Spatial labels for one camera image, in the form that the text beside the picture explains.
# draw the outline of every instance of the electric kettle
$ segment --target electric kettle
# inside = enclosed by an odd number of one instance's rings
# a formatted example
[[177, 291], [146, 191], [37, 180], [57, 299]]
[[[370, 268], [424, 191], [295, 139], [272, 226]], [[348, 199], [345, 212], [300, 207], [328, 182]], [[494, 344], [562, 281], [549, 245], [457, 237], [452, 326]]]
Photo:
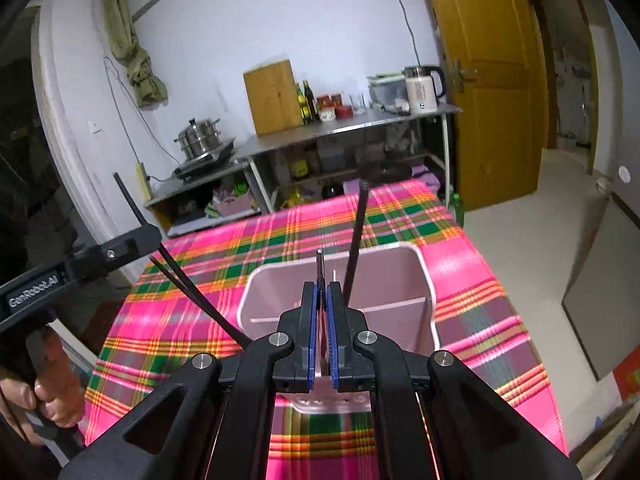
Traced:
[[[442, 90], [436, 94], [431, 74], [437, 72]], [[444, 72], [436, 65], [408, 66], [404, 69], [406, 92], [412, 115], [429, 114], [438, 109], [438, 99], [447, 92]]]

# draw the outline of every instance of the metal bolt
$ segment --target metal bolt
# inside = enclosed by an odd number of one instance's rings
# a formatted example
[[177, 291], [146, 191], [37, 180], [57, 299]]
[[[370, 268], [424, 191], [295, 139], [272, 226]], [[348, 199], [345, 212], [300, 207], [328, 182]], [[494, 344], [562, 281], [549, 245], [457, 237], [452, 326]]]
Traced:
[[358, 334], [358, 341], [364, 345], [371, 345], [378, 340], [378, 334], [371, 330], [363, 330]]
[[289, 336], [284, 332], [274, 332], [269, 336], [269, 343], [274, 346], [286, 345], [289, 341]]
[[191, 364], [197, 368], [198, 370], [204, 370], [204, 368], [209, 368], [213, 362], [213, 357], [209, 354], [198, 354], [193, 357], [191, 360]]
[[433, 360], [440, 366], [451, 366], [453, 364], [453, 354], [446, 350], [441, 350], [440, 352], [436, 352], [436, 355], [433, 356]]

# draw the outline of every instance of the pot handle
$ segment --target pot handle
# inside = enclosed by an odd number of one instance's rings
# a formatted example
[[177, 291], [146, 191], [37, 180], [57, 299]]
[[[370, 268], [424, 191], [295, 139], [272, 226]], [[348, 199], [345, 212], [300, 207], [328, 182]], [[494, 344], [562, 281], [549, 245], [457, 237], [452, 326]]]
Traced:
[[430, 66], [429, 69], [431, 74], [433, 74], [434, 72], [438, 73], [438, 78], [440, 79], [440, 86], [442, 87], [442, 90], [439, 94], [436, 95], [436, 99], [440, 99], [444, 94], [447, 93], [447, 82], [445, 81], [444, 70], [436, 65]]

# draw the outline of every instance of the wooden door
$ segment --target wooden door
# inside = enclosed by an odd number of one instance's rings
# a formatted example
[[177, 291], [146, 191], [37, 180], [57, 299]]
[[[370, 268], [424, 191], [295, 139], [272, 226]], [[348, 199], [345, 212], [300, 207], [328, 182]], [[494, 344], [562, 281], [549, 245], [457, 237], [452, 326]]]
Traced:
[[458, 190], [475, 209], [538, 186], [544, 102], [527, 0], [431, 0], [463, 109]]

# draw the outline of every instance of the tied curtain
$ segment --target tied curtain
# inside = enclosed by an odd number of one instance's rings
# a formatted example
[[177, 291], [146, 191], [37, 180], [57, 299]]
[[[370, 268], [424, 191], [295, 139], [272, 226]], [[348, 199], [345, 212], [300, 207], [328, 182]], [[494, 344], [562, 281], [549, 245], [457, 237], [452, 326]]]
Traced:
[[151, 59], [140, 47], [127, 0], [103, 0], [109, 46], [116, 59], [127, 67], [138, 107], [167, 99], [166, 86], [151, 70]]

